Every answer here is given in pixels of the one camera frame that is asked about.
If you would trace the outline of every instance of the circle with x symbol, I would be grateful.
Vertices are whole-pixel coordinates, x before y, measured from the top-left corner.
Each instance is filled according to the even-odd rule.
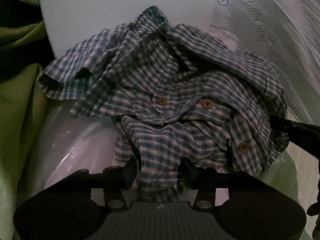
[[[228,0],[218,0],[218,3],[220,3],[223,6],[226,6],[228,4]]]

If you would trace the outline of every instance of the beige tiled floor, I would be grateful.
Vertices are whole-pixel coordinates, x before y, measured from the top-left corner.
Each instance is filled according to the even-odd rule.
[[[288,119],[298,122],[298,120],[288,111]],[[296,164],[298,181],[298,198],[300,205],[307,211],[308,207],[316,202],[318,194],[318,160],[297,145],[290,143],[287,152]],[[311,235],[315,227],[316,217],[307,215],[306,231]]]

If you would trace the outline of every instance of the brown button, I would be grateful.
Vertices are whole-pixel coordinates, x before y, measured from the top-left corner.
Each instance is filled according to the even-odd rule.
[[[249,143],[247,143],[247,142],[241,142],[241,143],[239,144],[239,151],[240,151],[241,153],[245,153],[248,149],[249,149]]]
[[[204,109],[209,110],[213,106],[213,102],[210,98],[203,99],[201,105]]]
[[[166,98],[158,98],[158,103],[161,106],[166,106],[167,105],[167,99]]]

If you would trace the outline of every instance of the checkered fabric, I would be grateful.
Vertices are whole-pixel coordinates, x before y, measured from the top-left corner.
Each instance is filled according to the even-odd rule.
[[[117,160],[141,158],[137,183],[145,200],[179,197],[183,156],[256,176],[289,143],[269,125],[270,115],[286,117],[276,66],[195,27],[170,27],[156,6],[67,50],[39,82],[49,98],[78,99],[73,117],[112,117],[121,132]],[[211,109],[202,106],[205,98]],[[241,142],[249,144],[246,152]]]

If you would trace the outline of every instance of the plaid shirt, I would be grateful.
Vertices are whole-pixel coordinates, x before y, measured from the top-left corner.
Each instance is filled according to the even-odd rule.
[[[289,143],[269,125],[270,115],[286,117],[276,66],[195,27],[172,28],[156,6],[67,50],[39,81],[49,98],[78,99],[74,117],[112,117],[121,132],[117,160],[140,153],[137,182],[145,200],[177,199],[183,156],[216,169],[232,161],[256,176]]]

